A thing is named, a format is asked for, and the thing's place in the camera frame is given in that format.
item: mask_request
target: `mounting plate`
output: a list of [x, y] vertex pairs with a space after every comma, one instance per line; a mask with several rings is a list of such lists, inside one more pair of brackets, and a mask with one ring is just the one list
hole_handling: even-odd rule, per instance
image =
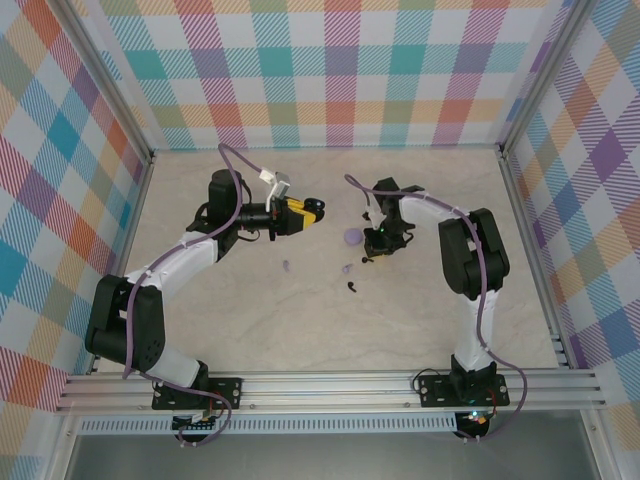
[[[506, 407], [509, 405], [509, 392], [507, 391], [507, 383], [503, 375], [496, 375], [495, 382], [489, 389], [496, 397], [497, 407]], [[461, 402], [453, 389], [448, 375], [419, 376], [418, 392], [420, 392], [420, 405], [422, 407], [469, 406], [474, 408], [493, 406], [493, 399], [488, 391], [483, 392], [483, 395], [476, 397], [471, 403]]]
[[[233, 410], [240, 408], [242, 397], [242, 378], [209, 378], [207, 391], [217, 393], [226, 398]], [[167, 386], [157, 387], [159, 396], [153, 397], [151, 408], [153, 410], [209, 410], [209, 397], [176, 392]], [[220, 400], [213, 401], [214, 410], [222, 408]]]

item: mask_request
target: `black object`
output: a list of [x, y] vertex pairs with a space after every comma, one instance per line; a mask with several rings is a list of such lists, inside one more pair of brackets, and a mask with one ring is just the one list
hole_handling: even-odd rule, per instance
[[[487, 267], [487, 290], [502, 288], [510, 265], [502, 244], [493, 214], [486, 208], [469, 213], [469, 220], [476, 227], [482, 243], [482, 253]], [[456, 293], [470, 300], [480, 295], [482, 285], [478, 252], [470, 250], [471, 232], [460, 218], [445, 220], [438, 225], [442, 268], [447, 284]]]
[[456, 413], [456, 426], [457, 432], [453, 432], [456, 437], [460, 438], [476, 438], [484, 437], [489, 432], [489, 419], [492, 414], [488, 414], [488, 417], [484, 423], [479, 423], [476, 420], [469, 418], [469, 413]]
[[495, 396], [495, 406], [505, 407], [509, 405], [509, 392], [506, 390], [507, 384], [503, 375], [495, 373], [481, 375], [471, 379], [475, 383], [467, 383], [466, 389], [460, 393], [460, 386], [453, 372], [446, 375], [420, 375], [418, 377], [417, 390], [420, 395], [420, 405], [423, 407], [493, 407]]
[[[384, 192], [397, 192], [400, 190], [398, 184], [391, 177], [380, 180], [373, 188]], [[408, 193], [421, 190], [424, 190], [424, 188], [417, 185], [402, 189], [403, 192]], [[401, 196], [374, 194], [374, 198], [386, 218], [380, 224], [378, 230], [373, 228], [364, 229], [364, 251], [369, 258], [379, 255], [391, 255], [396, 250], [406, 247], [411, 239], [405, 240], [404, 234], [408, 230], [415, 228], [415, 225], [402, 220], [400, 215]], [[364, 218], [368, 220], [368, 215], [365, 214]]]
[[[133, 285], [126, 278], [106, 275], [96, 286], [85, 347], [122, 365], [127, 356], [126, 320], [120, 316], [127, 310]], [[146, 372], [164, 350], [164, 313], [162, 292], [154, 286], [141, 287], [134, 304], [132, 368]]]
[[[218, 394], [229, 401], [233, 410], [240, 408], [240, 399], [242, 397], [241, 378], [210, 378], [208, 376], [207, 366], [201, 363], [198, 378], [191, 388]], [[210, 402], [213, 402], [213, 410], [225, 408], [220, 400], [213, 400], [211, 397], [174, 390], [164, 384], [161, 386], [154, 385], [154, 391], [155, 394], [151, 402], [151, 408], [153, 410], [209, 411]]]
[[[235, 172], [241, 185], [242, 175]], [[255, 232], [268, 230], [269, 239], [276, 236], [293, 235], [304, 228], [304, 215], [290, 208], [290, 198], [272, 199], [270, 211], [264, 203], [245, 203], [233, 225], [216, 235], [218, 241], [218, 260], [233, 247], [238, 240], [238, 231]], [[209, 201], [198, 208], [194, 221], [187, 231], [209, 234], [224, 225], [233, 215], [237, 204], [236, 186], [229, 170], [218, 170], [211, 175], [209, 182]], [[315, 222], [324, 218], [325, 203], [317, 198], [307, 198], [303, 203], [303, 211], [313, 213]]]

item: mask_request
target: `colorful plaid backdrop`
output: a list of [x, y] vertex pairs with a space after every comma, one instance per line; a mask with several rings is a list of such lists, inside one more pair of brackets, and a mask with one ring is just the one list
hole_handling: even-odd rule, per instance
[[640, 478], [640, 2], [601, 0], [513, 167], [571, 346]]
[[568, 3], [75, 0], [170, 149], [493, 144]]
[[45, 0], [0, 2], [0, 65], [0, 478], [24, 479], [86, 363], [142, 162]]

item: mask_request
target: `table surface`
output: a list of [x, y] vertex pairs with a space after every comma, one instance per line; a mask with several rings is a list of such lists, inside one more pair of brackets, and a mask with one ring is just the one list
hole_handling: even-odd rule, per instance
[[[442, 274], [436, 231], [417, 229], [409, 246], [362, 264], [348, 228], [367, 226], [364, 185], [393, 176], [469, 210], [489, 208], [511, 273], [500, 292], [494, 350], [523, 367], [557, 367], [536, 288], [495, 153], [490, 149], [306, 149], [245, 152], [258, 166], [287, 173], [289, 194], [326, 202], [324, 220], [291, 237], [238, 242], [196, 276], [165, 311], [167, 341], [212, 371], [396, 370], [448, 368], [460, 320]], [[264, 199], [264, 184], [237, 169]], [[129, 258], [150, 263], [182, 235], [207, 200], [217, 151], [160, 153]], [[289, 271], [283, 268], [288, 261]], [[343, 267], [353, 264], [350, 273]], [[347, 288], [354, 282], [356, 293]], [[102, 362], [100, 369], [122, 367]]]

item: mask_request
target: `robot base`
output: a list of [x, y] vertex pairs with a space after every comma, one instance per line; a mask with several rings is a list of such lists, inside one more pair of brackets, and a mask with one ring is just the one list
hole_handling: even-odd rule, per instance
[[421, 375], [417, 383], [422, 407], [505, 407], [510, 403], [503, 375], [495, 375], [485, 390], [465, 402], [456, 394], [449, 376]]

